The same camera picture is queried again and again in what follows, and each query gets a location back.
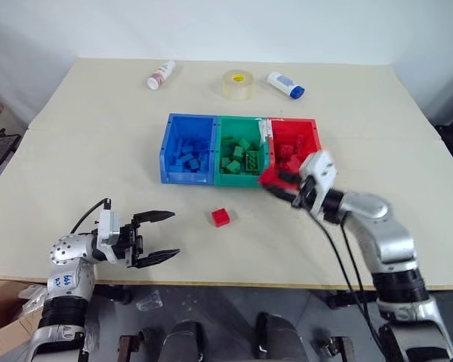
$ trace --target wire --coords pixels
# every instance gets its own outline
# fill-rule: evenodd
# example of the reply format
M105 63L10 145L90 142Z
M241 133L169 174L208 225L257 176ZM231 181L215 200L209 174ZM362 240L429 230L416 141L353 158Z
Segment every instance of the wire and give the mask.
M334 250L335 256L337 258L337 262L339 263L339 266L341 267L342 275L344 276L344 279L346 280L347 286L349 287L349 291L351 292L351 295L353 296L354 301L356 302L357 308L361 312L361 315L364 317L365 322L368 325L369 331L371 332L372 338L373 338L374 342L376 343L376 345L379 348L379 351L381 352L382 355L384 355L383 346L382 346L381 341L379 339L378 333L374 329L374 327L373 327L373 325L371 323L370 317L362 309L361 302L359 301L359 298L357 297L356 293L354 292L354 289L353 289L353 286L350 283L349 277L347 277L346 269L344 268L344 264L342 263L341 256L339 255L339 252L337 251L337 248L336 248L336 246L334 244L334 240L332 240L331 234L329 234L329 232L324 227L324 225L321 224L321 222L318 221L318 219L314 215L312 215L312 213L310 212L310 208L306 204L305 199L304 198L300 198L300 202L302 203L302 207L306 210L307 214L310 216L312 221L314 221L314 223L317 224L318 227L320 227L322 232L324 232L324 235L326 236L326 238L329 240L329 243L331 244L332 249Z
M344 216L344 218L341 221L342 236L344 237L344 242L346 243L346 248L347 248L347 252L349 253L350 261L352 262L353 267L354 267L354 272L356 273L356 279L357 279L357 283L359 285L359 289L360 289L360 292L361 292L362 305L364 307L364 313L365 313L366 317L369 319L369 323L371 323L371 317L369 317L369 310L368 310L368 300L367 300L366 295L365 295L364 286L362 285L361 275L360 275L359 270L357 268L357 263L356 263L356 261L354 259L353 252L350 249L350 244L349 244L349 240L347 239L346 230L344 229L344 221L345 220L346 220L346 216Z
M80 219L79 221L74 225L72 230L70 231L70 234L74 234L79 226L82 224L82 222L85 220L86 217L91 215L92 211L96 210L100 205L104 205L104 208L107 210L110 210L111 208L111 200L109 198L103 198L101 201L97 202L93 207L91 207Z

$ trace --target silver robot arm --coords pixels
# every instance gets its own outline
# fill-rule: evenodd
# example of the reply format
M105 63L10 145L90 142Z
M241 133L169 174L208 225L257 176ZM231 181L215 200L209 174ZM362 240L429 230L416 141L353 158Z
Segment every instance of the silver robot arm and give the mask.
M96 207L100 212L97 230L75 234L77 227ZM119 226L117 213L110 210L110 199L97 203L86 213L71 234L52 245L52 269L47 280L47 296L42 319L29 343L25 361L67 360L87 362L83 351L85 314L94 292L94 264L125 260L125 266L143 268L159 264L180 251L163 250L143 254L143 238L137 234L142 222L157 222L174 215L169 211L148 211L133 215L131 223Z
M359 242L377 292L377 306L389 323L380 338L393 360L449 360L453 344L436 300L418 268L414 240L383 199L346 192L338 216Z
M329 153L319 151L306 159L298 176L269 170L260 182L292 206L314 217L322 213L328 222L343 222L354 234L374 281L379 312L388 321L379 330L387 360L450 360L453 344L436 300L424 286L412 236L384 199L333 189L336 175ZM288 184L296 184L299 193L287 192Z

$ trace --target plastic storage bin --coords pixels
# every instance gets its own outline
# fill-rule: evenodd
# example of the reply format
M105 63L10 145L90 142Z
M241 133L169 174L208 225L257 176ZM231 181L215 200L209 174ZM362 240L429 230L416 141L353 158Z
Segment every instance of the plastic storage bin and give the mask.
M269 143L260 136L265 118L218 116L214 152L216 186L258 187L258 177L269 167Z
M275 168L298 172L307 156L321 149L316 121L303 118L268 118L272 124L270 157Z
M214 184L217 116L170 114L159 153L162 183Z

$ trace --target glue stick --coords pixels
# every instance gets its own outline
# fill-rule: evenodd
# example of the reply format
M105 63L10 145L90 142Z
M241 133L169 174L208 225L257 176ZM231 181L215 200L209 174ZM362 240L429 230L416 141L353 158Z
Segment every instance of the glue stick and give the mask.
M163 63L147 80L148 87L152 90L156 90L159 86L169 77L173 72L176 63L174 60L169 60Z
M267 78L267 81L272 86L295 100L302 97L302 94L304 94L305 91L305 89L299 84L295 84L291 79L285 77L279 72L271 72Z

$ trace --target handwritten label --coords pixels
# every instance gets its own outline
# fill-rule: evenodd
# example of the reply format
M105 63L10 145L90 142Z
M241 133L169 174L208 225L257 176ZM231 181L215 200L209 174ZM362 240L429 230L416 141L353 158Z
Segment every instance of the handwritten label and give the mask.
M61 288L61 285L69 286L72 283L72 275L63 275L54 279L54 284L56 287Z
M63 276L63 285L69 285L71 279L72 279L72 275L64 275Z

